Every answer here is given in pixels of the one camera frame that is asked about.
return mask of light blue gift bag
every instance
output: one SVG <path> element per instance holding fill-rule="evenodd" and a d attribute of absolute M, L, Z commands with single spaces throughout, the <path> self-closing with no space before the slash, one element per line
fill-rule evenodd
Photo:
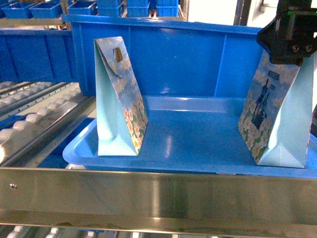
<path fill-rule="evenodd" d="M 316 54 L 298 67 L 271 64 L 263 52 L 238 124 L 258 165 L 305 167 L 316 66 Z"/>
<path fill-rule="evenodd" d="M 95 40 L 98 155 L 138 155 L 148 118 L 122 37 Z"/>

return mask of screw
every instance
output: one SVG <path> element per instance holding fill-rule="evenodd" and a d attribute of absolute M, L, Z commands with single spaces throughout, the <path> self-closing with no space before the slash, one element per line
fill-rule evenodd
<path fill-rule="evenodd" d="M 294 45 L 292 49 L 295 53 L 299 51 L 299 47 L 297 45 Z"/>
<path fill-rule="evenodd" d="M 11 189 L 18 189 L 18 185 L 15 183 L 10 183 L 10 188 Z"/>
<path fill-rule="evenodd" d="M 307 45 L 306 46 L 306 51 L 307 52 L 310 52 L 310 51 L 312 51 L 313 50 L 313 46 L 312 45 Z"/>

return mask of metal rail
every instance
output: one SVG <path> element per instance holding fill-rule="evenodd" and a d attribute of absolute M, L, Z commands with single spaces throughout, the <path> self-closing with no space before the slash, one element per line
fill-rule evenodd
<path fill-rule="evenodd" d="M 309 179 L 1 168 L 0 189 L 0 222 L 8 225 L 270 238 L 317 234 L 317 181 Z"/>
<path fill-rule="evenodd" d="M 59 26 L 64 24 L 60 18 L 56 19 L 0 19 L 0 27 L 14 27 L 14 26 Z"/>

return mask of floral pattern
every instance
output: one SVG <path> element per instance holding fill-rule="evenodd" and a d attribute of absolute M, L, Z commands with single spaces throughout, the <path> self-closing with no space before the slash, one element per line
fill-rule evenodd
<path fill-rule="evenodd" d="M 251 151 L 252 156 L 256 162 L 258 162 L 267 148 L 272 120 L 271 118 L 265 119 L 260 128 L 257 129 L 251 121 L 254 112 L 253 103 L 255 103 L 255 101 L 251 101 L 249 96 L 248 99 L 251 103 L 245 104 L 245 109 L 238 123 L 238 129 Z"/>
<path fill-rule="evenodd" d="M 145 130 L 148 124 L 148 117 L 145 112 L 141 94 L 136 95 L 136 101 L 131 103 L 131 107 L 123 108 L 125 121 L 132 138 L 133 146 L 139 154 Z"/>

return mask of blue crate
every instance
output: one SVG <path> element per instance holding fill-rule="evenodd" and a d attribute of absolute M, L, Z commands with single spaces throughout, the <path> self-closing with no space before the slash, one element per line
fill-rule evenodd
<path fill-rule="evenodd" d="M 129 7 L 128 17 L 148 17 L 149 16 L 150 3 L 146 7 Z"/>
<path fill-rule="evenodd" d="M 35 4 L 31 2 L 16 2 L 2 7 L 2 10 L 9 19 L 27 19 L 33 17 L 29 8 Z"/>
<path fill-rule="evenodd" d="M 154 10 L 157 8 L 157 1 L 156 0 L 149 0 L 150 6 L 149 10 Z"/>
<path fill-rule="evenodd" d="M 61 5 L 52 1 L 39 3 L 30 11 L 34 18 L 58 18 L 62 14 Z"/>
<path fill-rule="evenodd" d="M 158 16 L 178 16 L 178 6 L 157 6 Z"/>
<path fill-rule="evenodd" d="M 121 4 L 120 7 L 98 7 L 99 16 L 113 16 L 120 17 L 124 13 L 125 6 Z"/>
<path fill-rule="evenodd" d="M 0 5 L 0 18 L 4 18 L 5 17 L 5 13 L 4 13 L 2 8 L 6 7 L 8 5 L 9 5 L 9 3 L 4 3 L 4 4 Z"/>
<path fill-rule="evenodd" d="M 97 3 L 95 1 L 77 1 L 67 9 L 69 14 L 96 15 Z"/>
<path fill-rule="evenodd" d="M 0 29 L 0 52 L 0 81 L 78 81 L 71 31 Z"/>
<path fill-rule="evenodd" d="M 246 97 L 263 50 L 256 42 L 260 28 L 69 14 L 62 19 L 72 24 L 78 81 L 90 96 L 96 95 L 97 38 L 123 37 L 140 90 L 148 95 Z"/>
<path fill-rule="evenodd" d="M 149 4 L 149 0 L 127 0 L 128 7 L 146 7 Z"/>
<path fill-rule="evenodd" d="M 120 7 L 123 4 L 123 0 L 97 0 L 98 7 L 109 8 L 109 7 Z"/>
<path fill-rule="evenodd" d="M 60 0 L 51 0 L 51 2 L 60 3 Z M 71 6 L 73 4 L 72 0 L 68 0 L 68 5 Z"/>
<path fill-rule="evenodd" d="M 178 0 L 156 0 L 157 6 L 178 6 Z"/>

